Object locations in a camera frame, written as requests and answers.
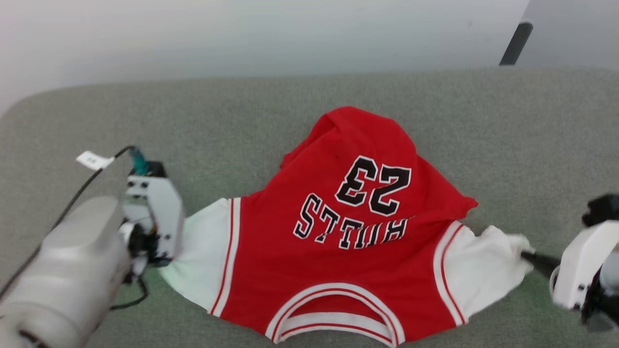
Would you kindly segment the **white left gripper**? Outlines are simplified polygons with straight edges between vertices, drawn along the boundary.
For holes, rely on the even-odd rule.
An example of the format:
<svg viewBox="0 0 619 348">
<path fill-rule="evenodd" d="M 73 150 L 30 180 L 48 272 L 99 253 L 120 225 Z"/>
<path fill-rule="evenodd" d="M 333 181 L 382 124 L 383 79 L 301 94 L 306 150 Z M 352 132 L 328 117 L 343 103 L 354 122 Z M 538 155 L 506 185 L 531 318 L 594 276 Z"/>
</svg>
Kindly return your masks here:
<svg viewBox="0 0 619 348">
<path fill-rule="evenodd" d="M 150 266 L 168 266 L 179 252 L 184 205 L 168 176 L 130 175 L 123 200 L 132 257 L 146 258 Z"/>
</svg>

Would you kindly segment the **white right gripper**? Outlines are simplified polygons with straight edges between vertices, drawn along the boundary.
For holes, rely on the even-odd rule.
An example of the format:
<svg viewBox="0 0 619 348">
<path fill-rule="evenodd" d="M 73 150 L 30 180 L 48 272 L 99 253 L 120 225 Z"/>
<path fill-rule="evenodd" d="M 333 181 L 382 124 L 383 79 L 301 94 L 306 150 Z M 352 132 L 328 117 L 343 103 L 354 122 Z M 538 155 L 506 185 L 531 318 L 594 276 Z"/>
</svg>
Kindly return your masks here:
<svg viewBox="0 0 619 348">
<path fill-rule="evenodd" d="M 521 251 L 521 258 L 548 279 L 558 267 L 551 299 L 558 306 L 573 309 L 585 303 L 586 289 L 618 240 L 619 223 L 605 221 L 579 232 L 561 259 L 525 250 Z"/>
</svg>

